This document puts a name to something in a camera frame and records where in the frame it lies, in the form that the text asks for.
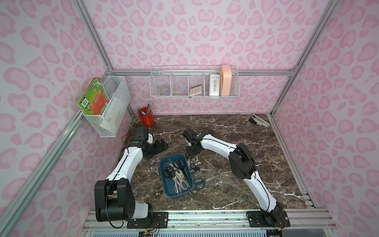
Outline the beige kitchen scissors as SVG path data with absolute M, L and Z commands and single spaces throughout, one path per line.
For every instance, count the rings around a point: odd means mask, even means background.
M 177 186 L 179 187 L 180 191 L 187 190 L 190 187 L 190 184 L 186 177 L 184 176 L 183 172 L 176 168 L 172 167 L 173 173 L 174 173 L 174 178 L 176 180 Z

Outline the pink handled scissors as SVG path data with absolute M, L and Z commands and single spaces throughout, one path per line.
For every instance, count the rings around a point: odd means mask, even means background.
M 186 179 L 182 179 L 182 178 L 177 177 L 175 183 L 176 183 L 175 184 L 176 194 L 181 194 L 183 191 L 190 188 L 190 185 Z

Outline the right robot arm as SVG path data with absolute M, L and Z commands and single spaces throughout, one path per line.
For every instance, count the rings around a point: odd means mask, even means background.
M 232 173 L 243 180 L 256 197 L 265 218 L 276 221 L 284 213 L 281 204 L 271 195 L 260 178 L 255 160 L 245 144 L 228 143 L 211 134 L 196 133 L 191 128 L 186 129 L 182 136 L 186 140 L 186 151 L 190 158 L 199 155 L 203 150 L 210 150 L 225 157 L 230 163 Z

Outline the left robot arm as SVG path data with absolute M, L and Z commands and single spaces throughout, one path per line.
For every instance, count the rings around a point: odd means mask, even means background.
M 132 141 L 112 173 L 94 187 L 95 215 L 98 222 L 126 221 L 151 217 L 151 208 L 135 200 L 131 179 L 143 158 L 151 158 L 168 149 L 164 139 L 155 140 L 147 127 L 137 128 Z

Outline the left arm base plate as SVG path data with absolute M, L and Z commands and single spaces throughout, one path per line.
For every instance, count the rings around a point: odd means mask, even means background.
M 144 219 L 133 219 L 127 221 L 127 229 L 153 229 L 155 227 L 166 229 L 168 226 L 168 212 L 153 212 Z

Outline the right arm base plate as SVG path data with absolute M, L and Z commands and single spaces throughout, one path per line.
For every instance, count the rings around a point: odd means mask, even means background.
M 264 211 L 248 211 L 246 217 L 251 228 L 286 228 L 291 227 L 289 217 L 285 211 L 274 217 L 274 214 Z

